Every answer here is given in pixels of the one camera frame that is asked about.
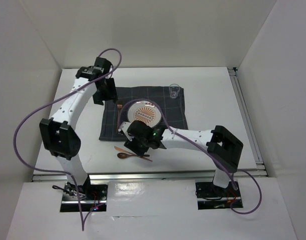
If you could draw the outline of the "copper fork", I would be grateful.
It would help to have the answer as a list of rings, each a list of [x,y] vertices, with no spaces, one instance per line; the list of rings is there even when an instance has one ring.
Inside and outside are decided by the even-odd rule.
[[[120,103],[117,104],[117,110],[118,110],[118,115],[117,115],[117,128],[116,128],[116,133],[118,133],[118,129],[119,129],[119,120],[120,120],[120,112],[121,109],[123,108],[123,105]]]

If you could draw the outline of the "dark wooden spoon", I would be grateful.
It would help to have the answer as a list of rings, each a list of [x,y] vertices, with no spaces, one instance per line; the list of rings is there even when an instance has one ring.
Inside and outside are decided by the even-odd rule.
[[[128,154],[128,153],[118,153],[117,157],[120,159],[126,159],[126,158],[130,158],[130,157],[139,157],[139,158],[145,158],[145,157],[149,157],[149,155],[144,155],[144,156],[139,156],[139,155],[135,155],[135,154]]]

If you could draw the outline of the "copper knife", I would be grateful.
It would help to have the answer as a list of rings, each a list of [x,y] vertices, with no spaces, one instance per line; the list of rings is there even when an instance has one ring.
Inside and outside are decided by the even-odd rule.
[[[117,146],[114,146],[114,148],[115,148],[115,150],[117,150],[118,151],[118,153],[120,152],[120,153],[127,153],[127,154],[133,154],[133,155],[138,155],[138,154],[135,154],[135,153],[132,153],[132,152],[129,152],[129,151],[127,151],[127,150],[124,150],[124,149],[122,149],[122,148],[119,148],[119,147],[117,147]],[[152,160],[151,159],[149,159],[149,157],[145,157],[145,158],[140,158],[140,159],[143,159],[143,160],[146,160],[146,161],[149,161],[149,162],[151,162]]]

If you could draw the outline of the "patterned glass plate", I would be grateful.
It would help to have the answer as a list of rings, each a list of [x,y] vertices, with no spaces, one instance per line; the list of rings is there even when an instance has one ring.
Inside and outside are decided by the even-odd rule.
[[[129,106],[127,119],[130,123],[135,120],[141,121],[153,128],[161,122],[162,116],[156,105],[147,100],[138,100]]]

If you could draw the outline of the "dark grey checked cloth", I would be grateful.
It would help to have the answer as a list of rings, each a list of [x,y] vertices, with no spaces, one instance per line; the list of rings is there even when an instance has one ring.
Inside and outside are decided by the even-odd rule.
[[[167,86],[118,87],[116,90],[118,101],[122,105],[135,99],[152,100],[160,106],[171,127],[188,129],[183,88],[180,88],[179,95],[175,99],[170,97],[169,87]],[[112,101],[105,102],[99,140],[107,142],[122,142],[126,140],[124,135],[117,133],[117,120],[117,105]]]

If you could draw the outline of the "clear plastic cup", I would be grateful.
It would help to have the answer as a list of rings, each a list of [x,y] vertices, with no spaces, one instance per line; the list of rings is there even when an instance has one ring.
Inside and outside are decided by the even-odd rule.
[[[178,84],[171,84],[169,86],[169,94],[172,99],[176,99],[180,93],[181,87]]]

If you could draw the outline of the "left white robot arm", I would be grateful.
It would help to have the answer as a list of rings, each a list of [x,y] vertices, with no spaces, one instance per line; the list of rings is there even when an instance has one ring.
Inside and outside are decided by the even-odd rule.
[[[75,128],[89,99],[93,99],[97,105],[103,105],[105,101],[117,101],[114,79],[98,79],[107,74],[111,67],[111,62],[102,57],[96,58],[94,66],[81,67],[77,71],[71,95],[50,119],[44,118],[40,122],[45,149],[59,161],[65,171],[69,191],[81,200],[91,195],[91,186],[89,175],[78,155],[81,140]]]

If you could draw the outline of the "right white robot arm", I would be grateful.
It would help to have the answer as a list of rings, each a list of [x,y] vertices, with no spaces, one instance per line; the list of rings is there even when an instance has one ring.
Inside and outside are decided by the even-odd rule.
[[[229,184],[234,190],[237,185],[233,175],[237,172],[243,150],[243,143],[223,126],[212,130],[185,130],[170,126],[149,127],[141,121],[123,122],[119,128],[127,140],[126,148],[144,155],[149,149],[188,149],[201,151],[212,159],[216,166],[211,190],[216,196],[228,191]]]

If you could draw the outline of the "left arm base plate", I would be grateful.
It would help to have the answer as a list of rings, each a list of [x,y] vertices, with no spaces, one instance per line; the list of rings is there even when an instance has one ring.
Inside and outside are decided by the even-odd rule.
[[[69,187],[68,184],[65,184],[60,190],[63,190],[60,212],[79,212],[77,192]],[[80,194],[82,212],[105,212],[107,210],[107,193],[107,184],[90,185],[87,193]]]

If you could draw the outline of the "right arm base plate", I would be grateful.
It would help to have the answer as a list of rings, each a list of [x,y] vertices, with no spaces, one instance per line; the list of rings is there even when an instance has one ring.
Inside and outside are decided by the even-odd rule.
[[[196,182],[195,195],[199,210],[216,210],[233,208],[243,208],[240,190],[234,190],[232,183],[227,188],[215,186],[212,182]]]

